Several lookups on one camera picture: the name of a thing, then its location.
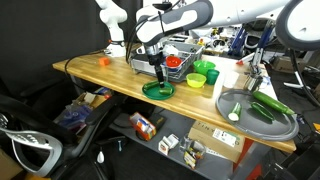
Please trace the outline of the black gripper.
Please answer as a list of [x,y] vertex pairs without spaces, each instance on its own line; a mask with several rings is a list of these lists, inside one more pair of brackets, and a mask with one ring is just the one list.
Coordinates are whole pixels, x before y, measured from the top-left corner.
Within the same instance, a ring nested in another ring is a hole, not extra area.
[[163,58],[160,54],[157,55],[149,55],[148,56],[148,60],[149,60],[149,64],[154,66],[155,69],[155,73],[158,79],[158,85],[159,88],[163,88],[164,86],[164,76],[163,76],[163,71],[162,71],[162,67],[161,67],[161,63],[163,62]]

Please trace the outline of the white robot arm on table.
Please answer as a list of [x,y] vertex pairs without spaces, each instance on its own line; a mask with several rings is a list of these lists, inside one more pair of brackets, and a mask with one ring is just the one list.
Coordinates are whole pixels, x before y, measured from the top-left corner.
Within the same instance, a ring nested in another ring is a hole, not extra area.
[[124,33],[119,24],[127,20],[127,12],[112,0],[95,1],[101,8],[99,17],[110,33],[110,44],[105,53],[111,57],[124,57],[126,55]]

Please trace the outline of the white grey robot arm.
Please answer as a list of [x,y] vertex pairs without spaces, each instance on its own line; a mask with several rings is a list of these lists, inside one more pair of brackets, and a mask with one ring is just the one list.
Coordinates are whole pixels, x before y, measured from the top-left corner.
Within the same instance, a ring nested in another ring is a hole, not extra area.
[[158,82],[163,83],[158,43],[168,35],[270,19],[276,22],[276,36],[285,47],[314,51],[320,47],[319,15],[320,0],[195,0],[173,10],[153,6],[139,9],[135,34],[145,47]]

